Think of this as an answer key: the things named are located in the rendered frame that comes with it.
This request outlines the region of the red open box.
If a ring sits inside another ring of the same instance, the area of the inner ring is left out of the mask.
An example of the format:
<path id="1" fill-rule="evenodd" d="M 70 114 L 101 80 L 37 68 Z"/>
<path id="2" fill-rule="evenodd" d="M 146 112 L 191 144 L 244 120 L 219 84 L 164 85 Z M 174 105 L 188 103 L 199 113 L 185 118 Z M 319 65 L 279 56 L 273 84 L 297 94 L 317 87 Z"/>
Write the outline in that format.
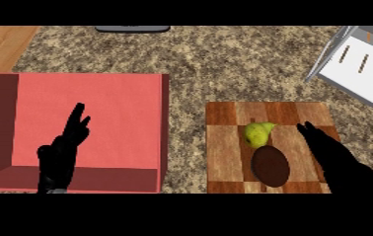
<path id="1" fill-rule="evenodd" d="M 39 187 L 37 149 L 79 103 L 89 136 L 77 147 L 73 193 L 158 193 L 169 170 L 170 76 L 0 73 L 0 191 Z"/>

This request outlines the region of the white toaster with slots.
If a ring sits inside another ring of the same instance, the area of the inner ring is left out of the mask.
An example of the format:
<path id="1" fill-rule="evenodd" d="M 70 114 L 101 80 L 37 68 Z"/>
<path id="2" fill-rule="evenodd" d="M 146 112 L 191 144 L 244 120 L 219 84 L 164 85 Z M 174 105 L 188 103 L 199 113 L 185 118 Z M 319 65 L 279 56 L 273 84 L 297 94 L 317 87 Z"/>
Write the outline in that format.
<path id="1" fill-rule="evenodd" d="M 342 26 L 307 76 L 322 78 L 373 107 L 373 26 Z"/>

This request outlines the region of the pale wooden board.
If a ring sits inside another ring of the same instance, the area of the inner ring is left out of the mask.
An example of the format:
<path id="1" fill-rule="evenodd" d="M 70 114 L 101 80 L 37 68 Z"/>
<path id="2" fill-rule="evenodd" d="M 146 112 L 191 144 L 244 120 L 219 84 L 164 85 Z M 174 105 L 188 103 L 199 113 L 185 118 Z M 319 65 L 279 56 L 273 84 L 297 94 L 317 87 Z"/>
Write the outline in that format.
<path id="1" fill-rule="evenodd" d="M 40 26 L 0 26 L 0 73 L 11 72 Z"/>

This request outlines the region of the checkered wooden cutting board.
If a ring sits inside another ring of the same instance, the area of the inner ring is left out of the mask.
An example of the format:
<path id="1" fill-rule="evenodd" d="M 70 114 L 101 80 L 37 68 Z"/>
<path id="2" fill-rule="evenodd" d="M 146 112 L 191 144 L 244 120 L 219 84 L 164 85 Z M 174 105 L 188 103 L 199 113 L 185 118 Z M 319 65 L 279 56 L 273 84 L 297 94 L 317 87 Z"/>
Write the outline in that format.
<path id="1" fill-rule="evenodd" d="M 244 139 L 245 125 L 270 121 L 275 127 L 269 144 L 281 149 L 291 166 L 284 186 L 266 186 L 253 174 L 256 150 Z M 312 122 L 335 137 L 338 131 L 322 102 L 210 102 L 205 105 L 207 191 L 222 193 L 326 194 L 329 187 L 322 168 L 297 125 Z"/>

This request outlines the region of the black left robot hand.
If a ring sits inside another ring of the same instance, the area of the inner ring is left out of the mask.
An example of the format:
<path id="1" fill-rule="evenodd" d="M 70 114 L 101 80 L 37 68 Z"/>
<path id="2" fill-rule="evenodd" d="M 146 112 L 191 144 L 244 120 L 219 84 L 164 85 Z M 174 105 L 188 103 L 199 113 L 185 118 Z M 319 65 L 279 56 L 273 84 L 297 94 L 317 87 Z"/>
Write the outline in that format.
<path id="1" fill-rule="evenodd" d="M 84 103 L 77 103 L 67 119 L 62 134 L 39 150 L 39 194 L 65 194 L 73 180 L 77 147 L 89 136 L 90 117 L 83 118 Z"/>

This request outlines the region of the dark brown chocolate cupcake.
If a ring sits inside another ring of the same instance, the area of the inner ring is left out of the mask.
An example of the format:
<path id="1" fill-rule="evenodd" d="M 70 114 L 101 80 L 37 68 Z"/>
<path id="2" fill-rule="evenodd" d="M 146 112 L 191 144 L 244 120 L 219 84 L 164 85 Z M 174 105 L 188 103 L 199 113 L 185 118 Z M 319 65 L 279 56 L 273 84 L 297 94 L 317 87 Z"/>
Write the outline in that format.
<path id="1" fill-rule="evenodd" d="M 281 187 L 291 177 L 291 166 L 284 152 L 270 145 L 256 150 L 251 160 L 253 173 L 270 187 Z"/>

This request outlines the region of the green pear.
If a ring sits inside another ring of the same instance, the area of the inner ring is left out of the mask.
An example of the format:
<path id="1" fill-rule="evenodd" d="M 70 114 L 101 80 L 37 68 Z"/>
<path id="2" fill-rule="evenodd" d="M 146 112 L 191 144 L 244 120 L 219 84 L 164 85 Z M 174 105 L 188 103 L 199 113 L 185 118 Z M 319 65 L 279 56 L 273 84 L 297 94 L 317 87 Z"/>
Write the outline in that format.
<path id="1" fill-rule="evenodd" d="M 253 148 L 260 148 L 267 144 L 270 133 L 276 126 L 278 124 L 269 121 L 253 122 L 245 126 L 244 137 L 247 144 Z"/>

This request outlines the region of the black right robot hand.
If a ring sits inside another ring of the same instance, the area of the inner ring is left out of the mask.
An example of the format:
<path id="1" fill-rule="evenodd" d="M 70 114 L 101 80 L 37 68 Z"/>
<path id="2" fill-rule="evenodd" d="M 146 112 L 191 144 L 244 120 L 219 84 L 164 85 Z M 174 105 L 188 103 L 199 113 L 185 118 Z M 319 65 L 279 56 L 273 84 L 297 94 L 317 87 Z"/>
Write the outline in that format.
<path id="1" fill-rule="evenodd" d="M 359 162 L 348 148 L 310 121 L 298 124 L 323 177 L 337 195 L 373 195 L 373 169 Z"/>

